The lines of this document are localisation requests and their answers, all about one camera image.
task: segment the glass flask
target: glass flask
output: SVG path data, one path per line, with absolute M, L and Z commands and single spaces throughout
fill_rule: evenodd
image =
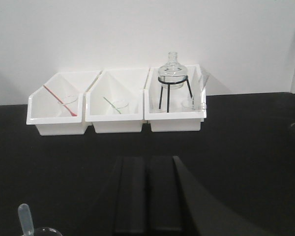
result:
M 181 65 L 177 61 L 177 53 L 176 52 L 169 52 L 168 53 L 168 62 L 161 66 L 158 69 L 158 76 L 161 81 L 168 82 L 168 83 L 175 83 L 182 81 L 186 75 L 188 74 L 188 70 L 184 65 Z M 181 84 L 174 84 L 170 85 L 171 89 L 178 89 L 183 86 L 183 83 Z

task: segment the black surface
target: black surface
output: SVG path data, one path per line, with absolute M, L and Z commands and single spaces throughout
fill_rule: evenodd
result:
M 191 220 L 201 236 L 272 236 L 253 225 L 213 197 L 175 156 L 182 195 Z
M 111 236 L 114 233 L 118 193 L 120 186 L 121 168 L 124 161 L 117 158 L 114 169 L 100 194 L 95 196 L 94 202 L 87 214 L 78 224 L 73 235 Z
M 0 236 L 21 235 L 17 207 L 36 227 L 73 235 L 117 156 L 178 155 L 213 197 L 276 235 L 295 236 L 295 94 L 207 97 L 199 132 L 41 137 L 27 106 L 0 106 Z
M 151 235 L 181 235 L 181 212 L 173 158 L 152 157 L 148 176 Z
M 146 233 L 145 162 L 142 157 L 124 157 L 118 193 L 115 236 Z

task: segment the white plastic bin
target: white plastic bin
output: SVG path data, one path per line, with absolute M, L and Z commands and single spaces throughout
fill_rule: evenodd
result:
M 100 71 L 55 74 L 29 96 L 26 124 L 36 125 L 40 135 L 84 134 L 85 92 Z
M 141 132 L 147 76 L 148 68 L 103 71 L 86 94 L 86 121 L 96 133 Z
M 170 90 L 170 108 L 167 113 L 167 89 L 163 90 L 159 109 L 161 83 L 158 81 L 158 67 L 151 68 L 145 89 L 145 120 L 151 124 L 153 132 L 198 131 L 207 117 L 206 80 L 199 65 L 189 65 L 188 78 L 194 100 L 189 95 L 187 82 L 183 87 Z M 188 106 L 193 102 L 196 109 Z

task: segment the black table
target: black table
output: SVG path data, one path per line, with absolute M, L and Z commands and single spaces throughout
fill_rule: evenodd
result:
M 214 197 L 277 235 L 295 235 L 295 94 L 207 97 L 199 132 L 46 136 L 27 106 L 0 106 L 0 236 L 19 236 L 17 207 L 36 227 L 72 235 L 118 156 L 177 155 Z

